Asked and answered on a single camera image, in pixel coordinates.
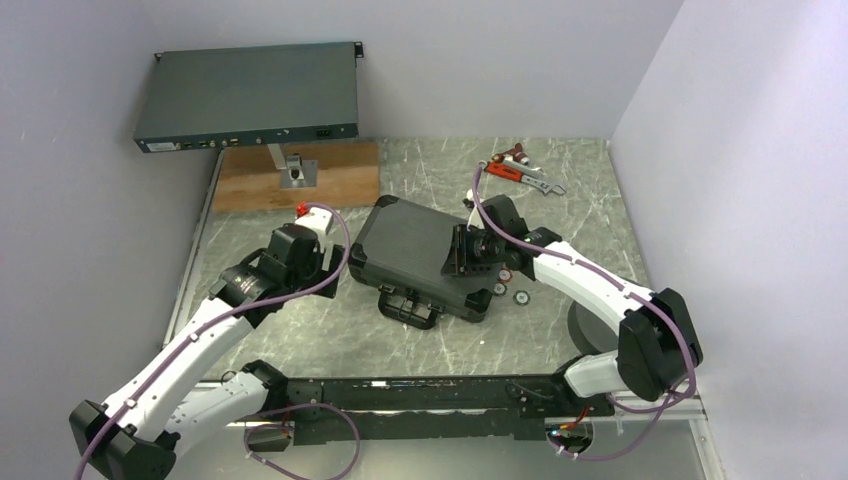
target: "gray wall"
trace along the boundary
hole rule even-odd
[[[846,25],[838,0],[688,0],[613,137],[732,479],[848,478]]]
[[[361,131],[609,138],[682,0],[142,0],[169,50],[358,39]]]
[[[69,478],[67,416],[156,353],[212,158],[141,155],[133,1],[0,6],[0,478]]]

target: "red handle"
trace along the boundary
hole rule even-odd
[[[519,183],[521,182],[521,177],[524,175],[512,167],[507,167],[503,163],[495,162],[489,162],[489,164],[486,165],[486,171],[492,175]]]

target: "wooden board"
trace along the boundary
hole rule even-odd
[[[361,207],[373,205],[380,196],[376,143],[291,144],[283,152],[318,161],[316,187],[281,189],[280,170],[266,146],[230,148],[218,175],[212,211],[277,210],[301,202]]]

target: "suitcase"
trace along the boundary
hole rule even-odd
[[[466,221],[383,195],[351,245],[350,274],[380,291],[377,307],[388,318],[422,330],[432,328],[443,313],[481,322],[500,266],[473,277],[441,273],[453,228]]]

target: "robotic arm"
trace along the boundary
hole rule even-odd
[[[579,357],[557,370],[554,380],[562,382],[566,400],[625,390],[647,401],[657,400],[688,373],[675,333],[682,336],[692,367],[701,363],[703,352],[680,294],[670,288],[654,293],[634,285],[588,260],[550,230],[528,230],[512,200],[504,195],[483,202],[482,207],[482,214],[472,212],[469,225],[454,228],[442,273],[474,275],[505,263],[570,296],[618,332],[617,350]],[[471,226],[480,217],[486,220],[485,227]],[[507,241],[507,236],[516,241]],[[678,332],[672,331],[657,309]]]
[[[216,319],[239,306],[318,285],[339,267],[344,249],[326,251],[330,212],[312,208],[299,213],[294,224],[274,230],[267,248],[221,274],[188,324],[135,378],[103,404],[84,401],[74,409],[70,423],[80,454],[107,422],[112,423],[89,460],[102,475],[165,478],[177,458],[227,423],[268,405],[288,403],[287,378],[262,361],[245,365],[220,387],[182,402],[215,361],[283,304]],[[322,268],[325,254],[331,257],[329,270]],[[338,278],[315,293],[333,298],[337,286]],[[142,385],[147,388],[133,400]]]

